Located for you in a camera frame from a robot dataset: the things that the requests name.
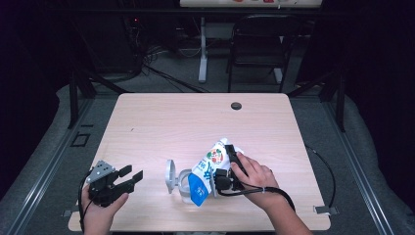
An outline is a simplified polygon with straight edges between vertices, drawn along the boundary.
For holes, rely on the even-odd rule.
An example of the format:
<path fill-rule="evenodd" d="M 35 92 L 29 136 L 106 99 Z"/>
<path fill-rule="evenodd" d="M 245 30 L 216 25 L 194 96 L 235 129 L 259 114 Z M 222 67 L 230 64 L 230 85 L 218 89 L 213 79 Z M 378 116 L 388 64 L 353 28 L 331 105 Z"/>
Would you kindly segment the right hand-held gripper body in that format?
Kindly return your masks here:
<path fill-rule="evenodd" d="M 238 179 L 235 173 L 229 169 L 219 168 L 213 176 L 214 189 L 221 196 L 225 196 L 225 191 L 232 190 L 230 196 L 236 196 L 237 191 L 244 189 L 242 182 Z"/>

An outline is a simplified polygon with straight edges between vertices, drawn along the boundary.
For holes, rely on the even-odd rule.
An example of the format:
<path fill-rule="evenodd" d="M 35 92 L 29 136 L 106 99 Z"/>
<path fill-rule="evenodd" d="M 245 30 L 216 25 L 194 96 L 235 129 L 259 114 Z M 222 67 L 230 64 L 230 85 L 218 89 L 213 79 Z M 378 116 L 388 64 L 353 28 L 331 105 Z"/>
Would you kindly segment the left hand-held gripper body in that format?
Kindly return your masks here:
<path fill-rule="evenodd" d="M 89 185 L 89 199 L 96 205 L 107 207 L 123 193 L 134 191 L 133 179 L 115 185 L 118 178 L 118 170 L 114 166 L 102 160 L 97 161 L 86 177 L 86 183 Z"/>

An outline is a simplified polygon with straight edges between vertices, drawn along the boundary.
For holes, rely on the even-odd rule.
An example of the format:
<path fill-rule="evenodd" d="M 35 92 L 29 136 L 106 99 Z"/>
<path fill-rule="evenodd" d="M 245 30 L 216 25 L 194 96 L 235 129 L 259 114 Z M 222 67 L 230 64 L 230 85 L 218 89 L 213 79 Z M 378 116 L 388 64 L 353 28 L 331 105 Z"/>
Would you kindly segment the white printed snack pouch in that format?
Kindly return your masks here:
<path fill-rule="evenodd" d="M 188 175 L 190 198 L 196 206 L 201 206 L 213 191 L 213 177 L 218 169 L 230 168 L 230 158 L 226 145 L 231 142 L 227 138 L 221 138 L 213 144 L 205 156 L 192 167 Z"/>

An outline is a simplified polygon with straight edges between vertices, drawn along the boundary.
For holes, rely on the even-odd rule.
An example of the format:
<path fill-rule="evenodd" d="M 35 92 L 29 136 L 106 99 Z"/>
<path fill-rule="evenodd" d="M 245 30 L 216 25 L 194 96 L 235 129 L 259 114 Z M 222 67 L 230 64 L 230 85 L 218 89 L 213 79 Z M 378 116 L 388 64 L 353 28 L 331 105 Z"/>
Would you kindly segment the clear jar with grey lid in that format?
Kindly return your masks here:
<path fill-rule="evenodd" d="M 171 194 L 173 190 L 177 188 L 181 196 L 182 202 L 185 204 L 192 204 L 190 184 L 188 181 L 188 176 L 191 172 L 191 169 L 183 169 L 179 173 L 176 173 L 176 166 L 174 160 L 168 160 L 166 162 L 164 182 L 167 187 L 168 193 Z"/>

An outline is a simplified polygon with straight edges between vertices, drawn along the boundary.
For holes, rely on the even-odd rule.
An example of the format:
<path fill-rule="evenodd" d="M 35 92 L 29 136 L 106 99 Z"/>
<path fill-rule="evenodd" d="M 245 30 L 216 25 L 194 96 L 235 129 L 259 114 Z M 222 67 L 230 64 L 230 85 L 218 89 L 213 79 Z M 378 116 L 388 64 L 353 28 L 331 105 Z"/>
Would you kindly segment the person's left hand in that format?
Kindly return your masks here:
<path fill-rule="evenodd" d="M 89 199 L 89 187 L 85 186 L 82 189 L 82 206 L 84 209 L 84 230 L 89 227 L 108 227 L 111 228 L 115 214 L 122 208 L 127 202 L 129 195 L 123 193 L 118 199 L 112 204 L 103 208 L 97 206 Z"/>

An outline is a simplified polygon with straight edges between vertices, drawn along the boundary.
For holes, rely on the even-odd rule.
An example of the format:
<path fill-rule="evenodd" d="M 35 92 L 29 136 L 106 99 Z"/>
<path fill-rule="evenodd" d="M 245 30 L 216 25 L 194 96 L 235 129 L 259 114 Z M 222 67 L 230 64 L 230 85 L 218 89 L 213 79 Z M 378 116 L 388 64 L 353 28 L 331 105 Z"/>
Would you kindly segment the person's right hand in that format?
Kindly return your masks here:
<path fill-rule="evenodd" d="M 261 165 L 256 160 L 246 157 L 240 152 L 237 153 L 237 158 L 245 170 L 241 170 L 236 163 L 231 164 L 231 169 L 234 171 L 237 178 L 245 183 L 246 189 L 253 190 L 255 187 L 279 187 L 275 176 L 269 167 Z M 247 198 L 266 212 L 274 208 L 280 201 L 284 202 L 284 199 L 281 196 L 270 192 L 250 193 L 247 195 Z"/>

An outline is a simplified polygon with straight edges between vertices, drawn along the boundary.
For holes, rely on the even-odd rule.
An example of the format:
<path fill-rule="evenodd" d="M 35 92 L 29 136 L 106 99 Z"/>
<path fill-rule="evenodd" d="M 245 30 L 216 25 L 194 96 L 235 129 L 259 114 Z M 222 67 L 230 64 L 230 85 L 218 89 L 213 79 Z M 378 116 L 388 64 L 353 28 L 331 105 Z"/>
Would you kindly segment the white table leg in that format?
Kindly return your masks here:
<path fill-rule="evenodd" d="M 201 18 L 201 59 L 199 68 L 200 83 L 207 81 L 207 69 L 208 69 L 208 56 L 207 56 L 207 40 L 206 40 L 206 22 L 204 18 Z"/>

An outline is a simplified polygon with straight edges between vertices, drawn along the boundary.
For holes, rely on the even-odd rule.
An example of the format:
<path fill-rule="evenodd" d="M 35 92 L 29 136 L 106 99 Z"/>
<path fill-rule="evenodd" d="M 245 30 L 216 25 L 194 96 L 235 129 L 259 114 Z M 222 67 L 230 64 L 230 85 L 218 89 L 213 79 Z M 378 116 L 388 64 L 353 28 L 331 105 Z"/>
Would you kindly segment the black folding chair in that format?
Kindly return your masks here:
<path fill-rule="evenodd" d="M 284 84 L 292 48 L 303 23 L 291 15 L 249 15 L 238 20 L 230 37 L 227 62 L 227 91 L 230 92 L 234 68 L 280 69 Z"/>

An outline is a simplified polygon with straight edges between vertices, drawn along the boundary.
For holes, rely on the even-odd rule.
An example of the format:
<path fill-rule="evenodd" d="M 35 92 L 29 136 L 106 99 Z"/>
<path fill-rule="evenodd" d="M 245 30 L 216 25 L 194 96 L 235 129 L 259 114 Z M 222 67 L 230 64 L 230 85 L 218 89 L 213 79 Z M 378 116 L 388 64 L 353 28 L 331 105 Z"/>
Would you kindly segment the dark equipment with red light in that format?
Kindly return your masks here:
<path fill-rule="evenodd" d="M 139 42 L 139 19 L 135 17 L 123 17 L 123 24 L 125 27 L 127 42 L 129 44 L 133 56 L 134 72 L 140 73 L 143 64 L 143 55 L 141 50 L 141 44 Z"/>

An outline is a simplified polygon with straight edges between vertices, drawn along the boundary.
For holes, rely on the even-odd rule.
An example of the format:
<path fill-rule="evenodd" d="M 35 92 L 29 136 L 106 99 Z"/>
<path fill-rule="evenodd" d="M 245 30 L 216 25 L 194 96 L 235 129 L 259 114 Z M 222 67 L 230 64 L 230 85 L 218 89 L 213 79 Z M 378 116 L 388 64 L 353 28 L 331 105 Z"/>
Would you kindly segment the aluminium floor rail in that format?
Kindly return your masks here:
<path fill-rule="evenodd" d="M 378 197 L 370 185 L 366 173 L 348 139 L 347 133 L 341 131 L 336 122 L 334 108 L 330 103 L 323 103 L 322 107 L 328 116 L 329 121 L 332 124 L 338 138 L 340 139 L 343 148 L 345 149 L 348 167 L 353 175 L 362 199 L 372 217 L 379 235 L 395 235 L 378 200 Z"/>
<path fill-rule="evenodd" d="M 67 128 L 67 107 L 60 106 L 17 181 L 0 201 L 0 235 L 80 235 L 69 229 L 64 210 L 77 209 L 78 187 L 91 165 L 98 125 L 95 102 L 80 103 L 80 115 Z"/>

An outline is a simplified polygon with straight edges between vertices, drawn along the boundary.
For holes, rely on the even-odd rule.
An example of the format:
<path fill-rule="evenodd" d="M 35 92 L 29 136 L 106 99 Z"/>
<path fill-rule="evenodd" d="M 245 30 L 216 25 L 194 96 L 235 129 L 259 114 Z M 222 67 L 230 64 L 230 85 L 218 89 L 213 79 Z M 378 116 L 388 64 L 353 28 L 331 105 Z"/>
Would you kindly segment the black metal stand frame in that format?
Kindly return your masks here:
<path fill-rule="evenodd" d="M 290 98 L 297 97 L 299 94 L 311 89 L 317 84 L 323 84 L 318 97 L 321 102 L 330 102 L 336 99 L 335 122 L 341 132 L 345 132 L 344 115 L 346 102 L 346 79 L 339 71 L 329 71 L 326 74 L 308 81 L 305 85 L 288 93 Z"/>
<path fill-rule="evenodd" d="M 92 85 L 93 81 L 104 85 L 117 94 L 127 93 L 127 90 L 104 79 L 95 72 L 90 70 L 75 70 L 69 79 L 69 129 L 73 128 L 78 121 L 78 91 L 87 99 L 93 99 L 96 96 L 97 92 Z"/>

